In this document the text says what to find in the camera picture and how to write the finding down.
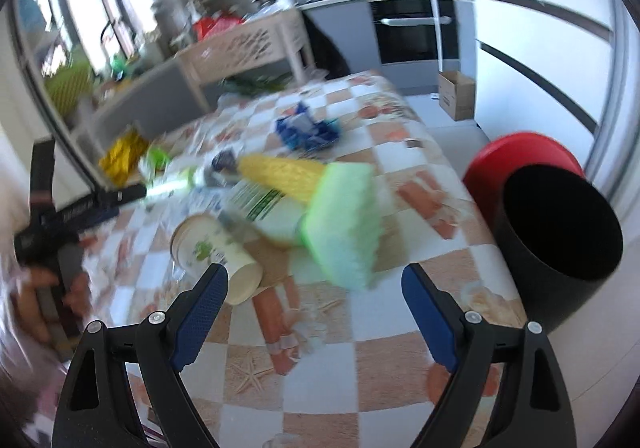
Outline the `left hand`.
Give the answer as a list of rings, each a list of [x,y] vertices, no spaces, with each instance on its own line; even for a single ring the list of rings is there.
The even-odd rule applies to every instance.
[[[27,272],[28,275],[18,283],[13,296],[17,321],[38,343],[49,344],[51,335],[40,310],[37,290],[56,286],[58,277],[43,267],[28,268]],[[74,278],[72,287],[63,298],[63,304],[77,319],[85,319],[91,310],[90,296],[89,277],[85,272],[81,272]]]

